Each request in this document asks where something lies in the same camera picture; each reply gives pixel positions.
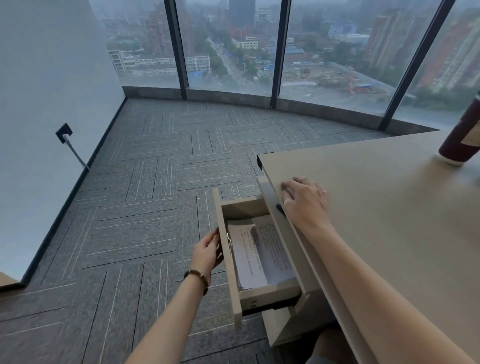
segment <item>dark red bottle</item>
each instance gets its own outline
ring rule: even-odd
[[[438,157],[462,165],[480,150],[480,91],[438,150]]]

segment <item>printed document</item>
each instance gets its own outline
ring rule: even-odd
[[[270,215],[229,221],[228,233],[242,288],[263,287],[295,277]]]

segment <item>floor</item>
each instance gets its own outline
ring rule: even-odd
[[[266,109],[128,100],[31,283],[0,294],[0,362],[123,363],[216,226],[213,187],[224,200],[256,195],[257,154],[385,136]],[[305,362],[312,340],[270,349],[260,315],[235,331],[223,265],[212,277],[184,362]]]

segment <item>hand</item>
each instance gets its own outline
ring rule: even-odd
[[[212,269],[223,260],[221,251],[217,250],[219,243],[220,237],[218,236],[218,228],[216,228],[206,234],[193,248],[191,268],[203,273],[207,278],[208,285],[212,280],[210,275]]]
[[[282,182],[282,190],[283,210],[303,234],[334,230],[328,217],[326,192],[321,186],[308,178],[293,177],[292,181]]]

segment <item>floor-to-ceiling window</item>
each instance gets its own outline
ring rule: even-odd
[[[190,88],[272,94],[281,0],[176,0]]]
[[[90,0],[106,45],[126,86],[179,87],[162,0]]]
[[[454,126],[480,89],[480,3],[458,0],[394,118]]]
[[[383,114],[440,0],[292,0],[280,97]]]

